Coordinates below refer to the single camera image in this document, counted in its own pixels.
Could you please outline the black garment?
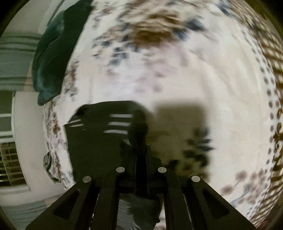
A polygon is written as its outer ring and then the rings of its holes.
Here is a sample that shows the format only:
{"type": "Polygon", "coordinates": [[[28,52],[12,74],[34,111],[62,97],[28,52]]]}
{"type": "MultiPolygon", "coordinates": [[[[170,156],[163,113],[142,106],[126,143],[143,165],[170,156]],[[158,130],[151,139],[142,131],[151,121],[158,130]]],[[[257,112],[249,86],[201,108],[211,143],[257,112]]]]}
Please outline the black garment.
{"type": "MultiPolygon", "coordinates": [[[[85,176],[103,180],[129,158],[128,132],[146,121],[146,110],[133,101],[114,101],[81,106],[64,129],[75,182],[85,176]]],[[[158,197],[121,194],[117,229],[154,229],[160,221],[158,197]]]]}

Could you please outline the window with metal grille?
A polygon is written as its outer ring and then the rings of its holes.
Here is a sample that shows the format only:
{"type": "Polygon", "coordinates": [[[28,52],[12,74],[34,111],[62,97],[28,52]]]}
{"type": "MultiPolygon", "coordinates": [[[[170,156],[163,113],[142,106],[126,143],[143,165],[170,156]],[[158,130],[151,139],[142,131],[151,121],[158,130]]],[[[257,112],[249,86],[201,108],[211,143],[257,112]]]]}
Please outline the window with metal grille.
{"type": "Polygon", "coordinates": [[[27,185],[17,152],[12,121],[11,113],[1,114],[1,188],[27,185]]]}

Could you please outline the floral bed blanket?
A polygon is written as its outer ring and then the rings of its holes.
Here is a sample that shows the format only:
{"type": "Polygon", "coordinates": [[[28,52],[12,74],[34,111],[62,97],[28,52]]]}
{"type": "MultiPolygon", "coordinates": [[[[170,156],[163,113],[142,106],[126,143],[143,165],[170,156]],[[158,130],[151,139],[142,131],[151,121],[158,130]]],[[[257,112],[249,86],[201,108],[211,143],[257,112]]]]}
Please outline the floral bed blanket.
{"type": "Polygon", "coordinates": [[[85,104],[134,101],[147,141],[258,227],[282,192],[282,46],[244,1],[91,1],[59,95],[47,102],[45,167],[65,188],[63,126],[85,104]]]}

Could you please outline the dark green folded duvet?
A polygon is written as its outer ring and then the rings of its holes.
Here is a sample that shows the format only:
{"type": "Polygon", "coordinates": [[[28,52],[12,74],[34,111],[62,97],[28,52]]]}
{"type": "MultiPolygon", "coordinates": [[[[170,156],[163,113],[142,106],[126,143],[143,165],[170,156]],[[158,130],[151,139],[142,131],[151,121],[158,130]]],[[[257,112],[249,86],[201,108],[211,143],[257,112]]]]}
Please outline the dark green folded duvet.
{"type": "Polygon", "coordinates": [[[61,11],[41,36],[32,66],[39,106],[60,94],[68,61],[92,10],[91,3],[78,1],[61,11]]]}

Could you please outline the grey green curtain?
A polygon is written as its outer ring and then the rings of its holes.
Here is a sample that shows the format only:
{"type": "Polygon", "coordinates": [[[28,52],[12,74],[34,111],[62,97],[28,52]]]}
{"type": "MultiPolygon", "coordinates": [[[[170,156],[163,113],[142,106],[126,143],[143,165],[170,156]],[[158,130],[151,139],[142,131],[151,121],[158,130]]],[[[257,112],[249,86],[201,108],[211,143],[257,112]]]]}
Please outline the grey green curtain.
{"type": "Polygon", "coordinates": [[[1,36],[1,90],[33,91],[32,62],[41,35],[11,32],[1,36]]]}

